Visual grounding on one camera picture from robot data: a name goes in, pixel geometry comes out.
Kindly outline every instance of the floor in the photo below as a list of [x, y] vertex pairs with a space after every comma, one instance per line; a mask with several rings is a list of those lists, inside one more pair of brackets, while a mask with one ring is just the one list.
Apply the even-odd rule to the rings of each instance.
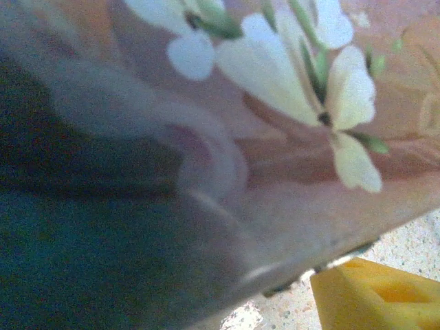
[[[440, 281], [440, 209], [386, 233], [361, 258]], [[191, 330], [320, 330], [310, 281], [266, 299], [257, 296]]]

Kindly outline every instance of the yellow sponge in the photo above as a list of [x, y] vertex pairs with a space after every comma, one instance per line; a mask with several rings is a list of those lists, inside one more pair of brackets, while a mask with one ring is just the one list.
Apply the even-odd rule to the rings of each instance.
[[323, 330], [440, 330], [440, 283], [355, 258], [311, 277]]

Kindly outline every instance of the painted flower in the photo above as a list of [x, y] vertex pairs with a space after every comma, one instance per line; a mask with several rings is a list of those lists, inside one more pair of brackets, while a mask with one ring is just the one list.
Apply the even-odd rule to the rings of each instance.
[[[147, 23], [178, 35], [167, 47], [173, 67], [191, 80], [206, 79], [213, 68], [215, 51], [207, 32], [194, 26], [192, 19], [203, 17], [198, 0], [124, 0]], [[210, 6], [224, 11], [222, 0]]]
[[335, 169], [342, 183], [348, 188], [380, 191], [379, 172], [366, 149], [348, 133], [370, 122], [375, 114], [375, 85], [363, 53], [354, 46], [339, 53], [329, 70], [325, 100], [320, 101], [300, 55], [301, 27], [291, 12], [278, 11], [275, 18], [278, 33], [261, 14], [245, 17], [245, 36], [219, 46], [219, 68], [275, 110], [312, 127], [329, 127]]

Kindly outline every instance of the speckled floor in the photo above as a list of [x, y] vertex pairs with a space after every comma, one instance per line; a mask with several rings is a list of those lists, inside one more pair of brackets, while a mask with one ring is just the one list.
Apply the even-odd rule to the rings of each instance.
[[[440, 209], [384, 234], [361, 258], [440, 281]], [[309, 280], [270, 299], [254, 297], [191, 330], [320, 330]]]

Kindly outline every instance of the flower petal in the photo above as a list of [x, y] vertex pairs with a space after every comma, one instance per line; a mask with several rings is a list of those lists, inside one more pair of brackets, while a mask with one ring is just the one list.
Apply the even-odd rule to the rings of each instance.
[[348, 46], [340, 52], [331, 66], [327, 86], [325, 107], [334, 130], [352, 129], [373, 119], [375, 85], [358, 48]]
[[179, 0], [124, 0], [127, 6], [147, 23], [182, 35], [191, 32]]
[[331, 49], [340, 48], [353, 39], [350, 19], [342, 12], [339, 0], [316, 0], [318, 38]]
[[345, 133], [332, 134], [330, 142], [336, 173], [347, 188], [359, 186], [370, 193], [382, 189], [380, 173], [360, 142]]
[[238, 86], [293, 119], [320, 125], [280, 37], [262, 14], [243, 20], [245, 36], [217, 48], [217, 64]]
[[203, 31], [174, 39], [168, 44], [166, 53], [173, 67], [187, 79], [206, 79], [214, 65], [214, 47]]

